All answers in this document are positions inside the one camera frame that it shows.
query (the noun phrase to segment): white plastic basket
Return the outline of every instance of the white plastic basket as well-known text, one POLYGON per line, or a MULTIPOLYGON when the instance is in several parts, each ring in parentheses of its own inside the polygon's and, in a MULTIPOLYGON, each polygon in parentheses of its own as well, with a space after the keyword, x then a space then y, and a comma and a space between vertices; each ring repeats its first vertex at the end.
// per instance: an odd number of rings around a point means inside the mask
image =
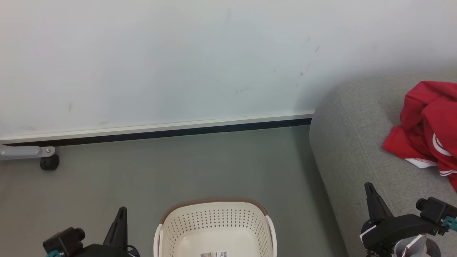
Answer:
POLYGON ((211 198, 178 204, 164 214, 154 257, 220 256, 277 256, 275 227, 262 205, 247 198, 211 198))

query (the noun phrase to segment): brown basket rim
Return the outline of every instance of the brown basket rim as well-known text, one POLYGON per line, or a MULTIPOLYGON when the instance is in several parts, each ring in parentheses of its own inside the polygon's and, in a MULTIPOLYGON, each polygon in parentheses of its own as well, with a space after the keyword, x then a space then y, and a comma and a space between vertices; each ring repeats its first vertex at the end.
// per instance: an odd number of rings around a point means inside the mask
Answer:
POLYGON ((241 203, 250 203, 255 205, 257 208, 259 208, 264 216, 267 216, 268 213, 266 212, 266 209, 257 201, 252 200, 250 198, 237 198, 237 197, 227 197, 227 198, 204 198, 204 199, 199 199, 199 200, 193 200, 193 201, 187 201, 183 203, 178 203, 175 206, 171 207, 168 209, 165 214, 162 216, 160 219, 160 223, 163 224, 165 222, 165 219, 172 213, 174 210, 185 207, 185 206, 190 206, 190 205, 195 205, 195 204, 201 204, 201 203, 217 203, 217 202, 241 202, 241 203))

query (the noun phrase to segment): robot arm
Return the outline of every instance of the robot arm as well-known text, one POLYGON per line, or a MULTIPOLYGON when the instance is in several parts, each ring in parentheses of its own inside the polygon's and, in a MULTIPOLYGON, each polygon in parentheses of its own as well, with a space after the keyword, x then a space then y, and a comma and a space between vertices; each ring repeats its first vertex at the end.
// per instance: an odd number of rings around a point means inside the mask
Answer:
POLYGON ((444 235, 457 228, 457 208, 434 197, 417 201, 420 216, 394 217, 371 183, 365 183, 365 192, 370 220, 364 224, 360 238, 368 254, 390 257, 402 239, 420 234, 444 235))
POLYGON ((117 212, 103 245, 83 247, 85 233, 80 228, 67 228, 43 243, 47 257, 140 257, 135 247, 127 244, 127 208, 117 212))

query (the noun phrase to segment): red jacket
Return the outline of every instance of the red jacket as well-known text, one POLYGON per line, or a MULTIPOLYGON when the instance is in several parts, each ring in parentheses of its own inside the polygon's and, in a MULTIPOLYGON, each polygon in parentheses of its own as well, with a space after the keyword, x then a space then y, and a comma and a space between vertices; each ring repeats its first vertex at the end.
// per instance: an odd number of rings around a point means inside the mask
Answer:
POLYGON ((404 98, 383 148, 419 168, 438 166, 457 191, 457 84, 422 81, 404 98))

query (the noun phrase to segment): white label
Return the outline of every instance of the white label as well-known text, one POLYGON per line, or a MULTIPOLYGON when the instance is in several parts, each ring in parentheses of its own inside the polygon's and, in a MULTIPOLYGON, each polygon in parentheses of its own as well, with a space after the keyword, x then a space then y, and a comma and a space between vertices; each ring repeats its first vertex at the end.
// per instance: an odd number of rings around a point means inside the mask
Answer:
POLYGON ((200 254, 200 257, 229 257, 228 251, 207 252, 200 254))

